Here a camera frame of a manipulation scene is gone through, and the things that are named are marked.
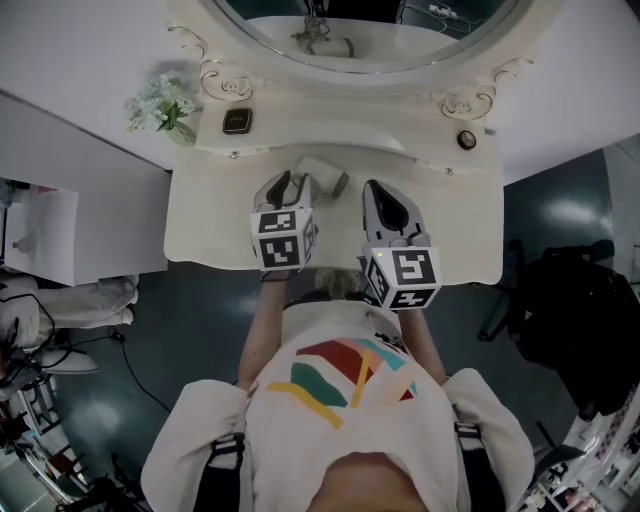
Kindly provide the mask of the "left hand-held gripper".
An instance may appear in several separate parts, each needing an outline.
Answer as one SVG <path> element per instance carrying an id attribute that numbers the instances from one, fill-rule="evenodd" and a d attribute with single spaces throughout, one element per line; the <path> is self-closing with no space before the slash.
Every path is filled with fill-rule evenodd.
<path id="1" fill-rule="evenodd" d="M 318 229 L 313 199 L 314 181 L 309 173 L 296 174 L 296 201 L 282 205 L 291 181 L 289 170 L 270 181 L 266 200 L 250 216 L 251 243 L 261 271 L 300 271 L 310 261 Z"/>

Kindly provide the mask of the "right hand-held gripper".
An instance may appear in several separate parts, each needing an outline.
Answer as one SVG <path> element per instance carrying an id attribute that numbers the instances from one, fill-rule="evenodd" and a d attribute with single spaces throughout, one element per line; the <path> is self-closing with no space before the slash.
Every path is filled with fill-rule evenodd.
<path id="1" fill-rule="evenodd" d="M 418 206 L 400 190 L 370 179 L 362 191 L 364 273 L 379 305 L 424 309 L 442 287 L 440 255 Z"/>

